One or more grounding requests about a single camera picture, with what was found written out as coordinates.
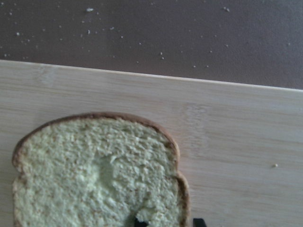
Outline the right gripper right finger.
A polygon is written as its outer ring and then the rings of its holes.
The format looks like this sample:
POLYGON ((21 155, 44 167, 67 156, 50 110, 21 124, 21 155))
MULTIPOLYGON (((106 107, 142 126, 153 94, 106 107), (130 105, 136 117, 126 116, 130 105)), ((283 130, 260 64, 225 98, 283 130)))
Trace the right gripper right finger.
POLYGON ((193 227, 207 227, 203 218, 193 218, 193 227))

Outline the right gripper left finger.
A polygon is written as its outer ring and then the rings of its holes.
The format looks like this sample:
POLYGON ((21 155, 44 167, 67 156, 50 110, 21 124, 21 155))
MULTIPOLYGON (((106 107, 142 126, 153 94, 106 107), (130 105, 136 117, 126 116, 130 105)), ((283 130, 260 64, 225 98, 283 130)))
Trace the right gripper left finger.
POLYGON ((138 218, 134 220, 134 227, 148 227, 148 225, 148 221, 139 220, 138 218))

